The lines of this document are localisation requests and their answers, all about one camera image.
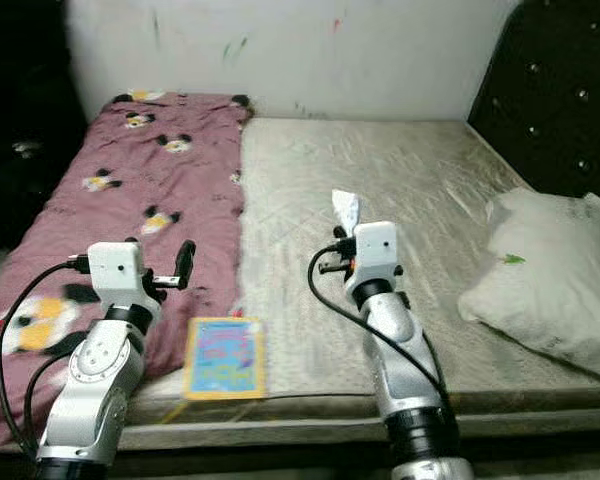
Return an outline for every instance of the pink blanket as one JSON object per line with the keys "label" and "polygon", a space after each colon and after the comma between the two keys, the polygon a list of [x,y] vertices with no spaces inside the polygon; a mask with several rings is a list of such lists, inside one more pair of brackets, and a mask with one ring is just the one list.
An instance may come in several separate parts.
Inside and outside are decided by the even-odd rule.
{"label": "pink blanket", "polygon": [[[198,250],[189,288],[169,291],[162,322],[148,334],[146,375],[155,377],[182,365],[189,318],[226,315],[237,296],[240,131],[249,109],[243,95],[143,98],[117,97],[91,125],[53,197],[9,256],[0,277],[0,318],[35,275],[95,242],[136,237],[146,265],[170,275],[180,244],[192,239]],[[66,270],[45,280],[16,312],[4,366],[19,424],[30,376],[68,333],[102,318],[96,300],[90,279]],[[39,382],[38,428],[60,388],[54,375],[65,365],[59,362]],[[0,445],[9,438],[0,413]]]}

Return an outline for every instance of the robotic arm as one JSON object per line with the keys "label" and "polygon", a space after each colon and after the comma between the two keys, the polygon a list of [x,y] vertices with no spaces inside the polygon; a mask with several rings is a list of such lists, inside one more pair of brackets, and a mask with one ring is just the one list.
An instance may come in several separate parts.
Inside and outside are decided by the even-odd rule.
{"label": "robotic arm", "polygon": [[145,269],[136,242],[96,243],[73,257],[90,273],[106,312],[74,350],[36,456],[36,479],[105,478],[124,426],[129,395],[144,371],[144,340],[160,321],[162,288],[187,287],[195,244],[183,243],[173,276]]}
{"label": "robotic arm", "polygon": [[378,408],[396,462],[392,479],[472,480],[469,462],[460,457],[458,426],[432,347],[407,296],[394,291],[395,277],[403,273],[395,225],[359,224],[346,238],[342,228],[334,233],[341,238],[334,248],[341,262],[320,264],[320,273],[345,271],[346,296],[363,321],[415,360],[406,361],[377,335],[366,336]]}

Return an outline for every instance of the gray mattress cover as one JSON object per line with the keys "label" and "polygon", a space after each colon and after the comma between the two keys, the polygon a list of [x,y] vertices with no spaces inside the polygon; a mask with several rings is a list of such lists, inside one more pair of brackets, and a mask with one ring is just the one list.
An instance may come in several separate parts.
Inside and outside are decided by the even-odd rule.
{"label": "gray mattress cover", "polygon": [[[465,434],[600,428],[598,380],[457,314],[488,239],[486,202],[526,185],[470,127],[258,118],[245,130],[242,161],[241,306],[266,327],[270,398],[183,409],[174,372],[136,395],[130,421],[145,427],[127,429],[123,446],[155,436],[171,446],[382,438],[362,332],[306,284],[312,254],[332,241],[333,188],[362,197],[362,221],[397,224],[399,287],[437,348]],[[317,277],[344,303],[341,282]]]}

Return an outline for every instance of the book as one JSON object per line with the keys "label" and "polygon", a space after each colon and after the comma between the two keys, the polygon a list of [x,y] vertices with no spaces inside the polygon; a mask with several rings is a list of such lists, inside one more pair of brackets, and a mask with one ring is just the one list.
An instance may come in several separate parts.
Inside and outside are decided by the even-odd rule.
{"label": "book", "polygon": [[257,318],[192,318],[185,359],[189,400],[262,398],[264,332]]}

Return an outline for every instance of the white pillow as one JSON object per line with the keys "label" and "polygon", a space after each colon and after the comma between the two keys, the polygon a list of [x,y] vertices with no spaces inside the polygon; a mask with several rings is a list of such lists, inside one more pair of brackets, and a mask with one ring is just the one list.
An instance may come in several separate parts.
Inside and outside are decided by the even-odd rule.
{"label": "white pillow", "polygon": [[517,188],[487,205],[486,273],[460,315],[600,374],[600,198]]}

